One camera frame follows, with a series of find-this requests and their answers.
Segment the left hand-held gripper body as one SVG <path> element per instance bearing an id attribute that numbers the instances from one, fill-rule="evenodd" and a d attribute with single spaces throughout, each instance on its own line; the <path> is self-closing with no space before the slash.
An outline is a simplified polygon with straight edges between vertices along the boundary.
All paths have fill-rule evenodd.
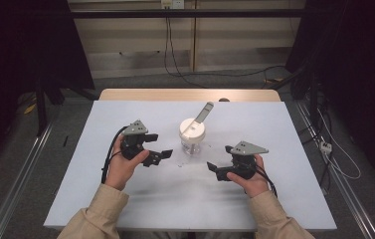
<path id="1" fill-rule="evenodd" d="M 147 127 L 138 119 L 122 131 L 123 141 L 120 144 L 121 153 L 126 159 L 133 159 L 143 151 Z"/>

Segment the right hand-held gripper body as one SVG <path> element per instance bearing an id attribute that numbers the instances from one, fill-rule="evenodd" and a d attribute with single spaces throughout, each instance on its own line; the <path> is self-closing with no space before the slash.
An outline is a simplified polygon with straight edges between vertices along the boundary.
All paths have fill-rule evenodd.
<path id="1" fill-rule="evenodd" d="M 261 146 L 243 140 L 240 141 L 230 150 L 230 154 L 233 157 L 233 172 L 244 179 L 252 178 L 257 172 L 255 155 L 268 152 L 266 148 Z"/>

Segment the clear jar with white lid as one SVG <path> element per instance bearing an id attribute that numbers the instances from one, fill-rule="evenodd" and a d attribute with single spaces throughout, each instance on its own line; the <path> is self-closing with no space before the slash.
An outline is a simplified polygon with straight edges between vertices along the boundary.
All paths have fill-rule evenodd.
<path id="1" fill-rule="evenodd" d="M 200 151 L 200 143 L 205 138 L 206 128 L 202 122 L 194 119 L 185 119 L 179 125 L 179 137 L 183 150 L 190 154 L 197 154 Z"/>

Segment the grey stick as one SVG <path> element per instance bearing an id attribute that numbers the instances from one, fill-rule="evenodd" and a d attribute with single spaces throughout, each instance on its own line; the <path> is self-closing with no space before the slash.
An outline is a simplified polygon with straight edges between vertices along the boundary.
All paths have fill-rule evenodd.
<path id="1" fill-rule="evenodd" d="M 187 138 L 196 138 L 205 135 L 203 121 L 208 116 L 214 104 L 208 102 L 194 119 L 186 119 L 180 124 L 180 134 Z"/>

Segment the person's right hand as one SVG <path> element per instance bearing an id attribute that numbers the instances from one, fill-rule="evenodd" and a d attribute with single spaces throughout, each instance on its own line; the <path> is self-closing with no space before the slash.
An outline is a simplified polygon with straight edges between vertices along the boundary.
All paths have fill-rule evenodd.
<path id="1" fill-rule="evenodd" d="M 228 172 L 227 177 L 231 181 L 240 185 L 250 198 L 256 197 L 270 190 L 267 180 L 258 173 L 255 173 L 250 179 L 244 179 L 234 172 Z"/>

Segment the person's left hand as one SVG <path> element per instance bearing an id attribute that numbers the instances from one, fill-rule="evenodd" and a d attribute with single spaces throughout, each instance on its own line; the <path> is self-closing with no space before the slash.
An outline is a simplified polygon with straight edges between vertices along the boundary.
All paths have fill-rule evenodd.
<path id="1" fill-rule="evenodd" d="M 110 160 L 107 177 L 104 181 L 105 185 L 119 191 L 124 189 L 127 181 L 133 175 L 135 167 L 149 155 L 149 151 L 145 149 L 131 160 L 124 158 L 120 152 L 122 140 L 123 136 L 120 135 L 113 145 L 112 158 Z"/>

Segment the white power strip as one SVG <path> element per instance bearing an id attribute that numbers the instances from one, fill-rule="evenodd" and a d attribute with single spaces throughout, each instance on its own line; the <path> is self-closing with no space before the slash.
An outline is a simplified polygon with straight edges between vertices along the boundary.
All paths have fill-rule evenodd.
<path id="1" fill-rule="evenodd" d="M 321 141 L 319 143 L 319 149 L 321 152 L 330 155 L 332 153 L 332 144 L 326 141 Z"/>

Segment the black metal stand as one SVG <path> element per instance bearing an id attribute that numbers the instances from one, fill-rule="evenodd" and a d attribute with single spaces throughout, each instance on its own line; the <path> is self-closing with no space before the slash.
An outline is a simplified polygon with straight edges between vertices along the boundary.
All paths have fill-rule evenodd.
<path id="1" fill-rule="evenodd" d="M 291 95 L 295 100 L 303 100 L 309 93 L 309 119 L 313 125 L 317 125 L 317 80 L 312 63 L 304 63 L 290 76 L 270 87 L 270 90 L 279 90 L 289 85 Z"/>
<path id="2" fill-rule="evenodd" d="M 47 111 L 46 111 L 46 100 L 53 105 L 61 105 L 65 98 L 60 90 L 60 84 L 56 78 L 53 77 L 40 77 L 36 80 L 36 106 L 38 112 L 38 133 L 40 136 L 47 127 Z"/>

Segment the black horizontal metal bar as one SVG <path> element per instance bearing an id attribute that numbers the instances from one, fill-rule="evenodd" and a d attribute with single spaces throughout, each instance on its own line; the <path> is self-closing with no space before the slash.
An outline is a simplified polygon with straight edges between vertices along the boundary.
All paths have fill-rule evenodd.
<path id="1" fill-rule="evenodd" d="M 93 18 L 289 18 L 303 17 L 303 9 L 189 9 L 189 10 L 78 10 L 71 16 L 78 19 Z"/>

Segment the dark curtain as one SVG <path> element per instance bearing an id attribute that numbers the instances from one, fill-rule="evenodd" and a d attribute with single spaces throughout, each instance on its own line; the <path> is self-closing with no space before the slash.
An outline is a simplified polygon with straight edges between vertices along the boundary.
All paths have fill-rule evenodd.
<path id="1" fill-rule="evenodd" d="M 42 87 L 60 104 L 61 88 L 94 86 L 70 12 L 68 0 L 0 0 L 0 145 L 22 94 Z"/>
<path id="2" fill-rule="evenodd" d="M 375 168 L 375 0 L 305 0 L 285 67 L 314 63 L 325 94 Z"/>

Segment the aluminium floor rail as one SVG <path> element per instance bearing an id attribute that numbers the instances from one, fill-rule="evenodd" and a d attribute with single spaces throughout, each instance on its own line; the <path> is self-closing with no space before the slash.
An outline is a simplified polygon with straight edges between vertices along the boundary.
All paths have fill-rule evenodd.
<path id="1" fill-rule="evenodd" d="M 357 223 L 360 231 L 362 232 L 365 239 L 375 239 L 375 226 L 369 217 L 366 209 L 360 202 L 356 193 L 352 189 L 349 183 L 349 177 L 345 175 L 337 161 L 331 154 L 327 154 L 323 151 L 319 145 L 323 137 L 320 139 L 314 139 L 314 143 L 321 153 L 323 161 L 328 165 L 330 171 L 330 178 L 336 183 L 345 203 L 347 204 L 355 222 Z"/>
<path id="2" fill-rule="evenodd" d="M 36 136 L 36 139 L 24 161 L 22 168 L 19 171 L 17 178 L 14 180 L 11 189 L 8 191 L 0 206 L 0 239 L 2 239 L 4 232 L 14 214 L 29 177 L 32 174 L 33 169 L 35 168 L 37 161 L 42 154 L 45 144 L 49 139 L 53 126 L 54 124 L 49 122 L 41 131 L 41 134 Z"/>

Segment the white wall socket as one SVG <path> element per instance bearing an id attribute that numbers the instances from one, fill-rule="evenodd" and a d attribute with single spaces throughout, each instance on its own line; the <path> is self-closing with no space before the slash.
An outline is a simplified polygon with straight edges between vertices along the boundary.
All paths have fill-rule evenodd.
<path id="1" fill-rule="evenodd" d="M 184 0 L 160 0 L 162 9 L 184 9 Z"/>

